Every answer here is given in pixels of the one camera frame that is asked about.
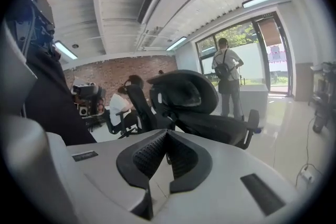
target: desk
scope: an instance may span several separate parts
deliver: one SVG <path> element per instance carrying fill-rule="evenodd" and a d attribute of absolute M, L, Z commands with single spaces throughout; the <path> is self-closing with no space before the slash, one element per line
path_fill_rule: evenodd
<path fill-rule="evenodd" d="M 221 114 L 222 112 L 222 95 L 218 93 L 218 106 L 213 114 Z M 266 112 L 268 102 L 268 89 L 265 84 L 261 85 L 242 85 L 240 86 L 240 101 L 243 108 L 245 121 L 248 121 L 248 116 L 251 109 L 259 112 L 259 127 L 264 127 L 266 123 Z M 233 117 L 233 103 L 230 98 L 230 117 Z"/>

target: tree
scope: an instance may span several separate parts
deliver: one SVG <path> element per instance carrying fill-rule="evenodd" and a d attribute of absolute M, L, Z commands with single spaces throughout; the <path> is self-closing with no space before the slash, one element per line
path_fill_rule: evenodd
<path fill-rule="evenodd" d="M 243 25 L 236 25 L 234 27 L 228 28 L 222 32 L 219 32 L 215 35 L 216 41 L 218 42 L 220 38 L 226 38 L 230 48 L 238 47 L 241 45 L 258 42 L 257 35 L 255 35 L 254 27 L 252 23 L 245 23 Z M 206 55 L 210 52 L 216 51 L 216 46 L 214 43 L 213 36 L 198 42 L 198 48 L 200 55 Z"/>
<path fill-rule="evenodd" d="M 246 27 L 246 25 L 236 25 L 216 34 L 216 40 L 218 41 L 220 38 L 224 37 L 227 39 L 230 48 L 234 48 L 258 42 L 257 35 L 252 36 L 254 33 L 255 31 L 252 24 L 248 27 Z"/>

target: woman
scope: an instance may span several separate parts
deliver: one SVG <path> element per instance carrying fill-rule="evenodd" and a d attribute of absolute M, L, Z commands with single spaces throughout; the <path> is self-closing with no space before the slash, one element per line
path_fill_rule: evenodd
<path fill-rule="evenodd" d="M 114 127 L 121 129 L 120 116 L 116 115 L 119 112 L 125 112 L 123 114 L 124 123 L 126 128 L 130 128 L 133 125 L 138 125 L 138 114 L 135 111 L 131 111 L 133 104 L 127 101 L 127 92 L 124 86 L 118 88 L 110 101 L 110 117 L 111 123 Z"/>

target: power strip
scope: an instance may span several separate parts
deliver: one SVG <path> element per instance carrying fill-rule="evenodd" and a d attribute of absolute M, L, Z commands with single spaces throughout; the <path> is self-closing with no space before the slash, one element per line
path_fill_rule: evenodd
<path fill-rule="evenodd" d="M 315 181 L 314 176 L 308 171 L 308 165 L 301 170 L 300 175 L 310 184 Z"/>

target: man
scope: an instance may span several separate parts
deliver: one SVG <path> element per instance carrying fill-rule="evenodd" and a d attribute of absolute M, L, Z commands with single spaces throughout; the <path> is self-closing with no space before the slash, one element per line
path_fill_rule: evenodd
<path fill-rule="evenodd" d="M 228 116 L 230 112 L 229 100 L 232 97 L 233 114 L 235 119 L 241 120 L 240 99 L 239 99 L 239 74 L 237 69 L 244 62 L 233 50 L 228 48 L 226 38 L 221 38 L 218 41 L 219 50 L 214 55 L 212 69 L 218 68 L 219 65 L 226 65 L 228 75 L 226 78 L 219 78 L 218 91 L 222 94 L 222 116 Z"/>
<path fill-rule="evenodd" d="M 13 6 L 6 17 L 10 18 L 18 8 L 20 6 Z M 59 55 L 47 51 L 41 44 L 29 46 L 26 58 L 37 77 L 25 102 L 27 118 L 38 122 L 45 131 L 60 135 L 66 145 L 95 143 L 73 103 Z"/>

